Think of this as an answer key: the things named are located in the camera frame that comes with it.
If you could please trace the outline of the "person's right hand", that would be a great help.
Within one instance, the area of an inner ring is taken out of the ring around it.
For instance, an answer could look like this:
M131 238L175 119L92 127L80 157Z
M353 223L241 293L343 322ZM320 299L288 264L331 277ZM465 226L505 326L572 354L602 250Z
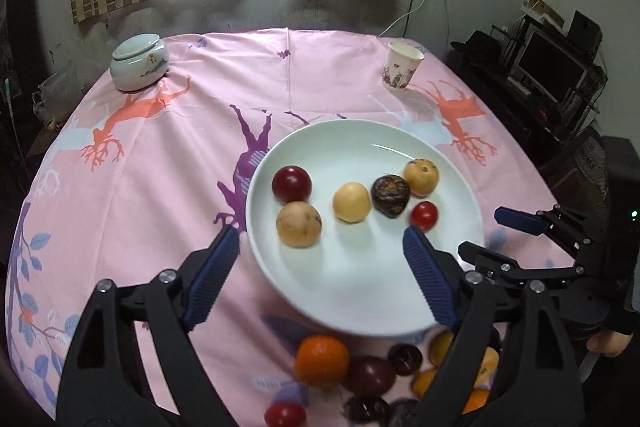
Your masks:
M624 352L631 339L631 335L613 331L601 331L587 341L587 349L590 352L615 358Z

